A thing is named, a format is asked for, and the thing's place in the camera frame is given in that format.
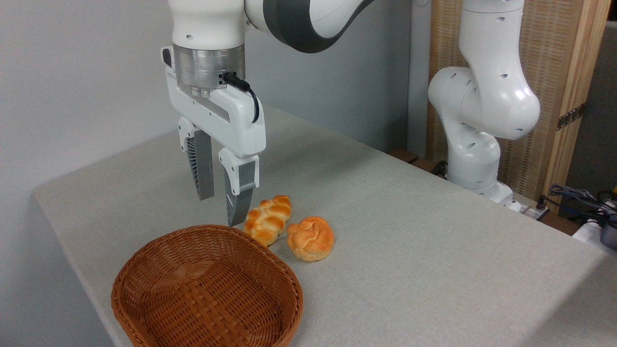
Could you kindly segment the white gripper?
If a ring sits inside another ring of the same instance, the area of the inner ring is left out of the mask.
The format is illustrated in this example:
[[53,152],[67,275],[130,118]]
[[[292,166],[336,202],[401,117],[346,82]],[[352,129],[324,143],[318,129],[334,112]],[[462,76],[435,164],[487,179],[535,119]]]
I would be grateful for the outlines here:
[[161,49],[161,59],[198,198],[215,195],[211,140],[216,140],[225,147],[218,157],[225,169],[228,225],[237,226],[259,187],[258,154],[266,145],[262,105],[245,81],[245,47],[171,46]]

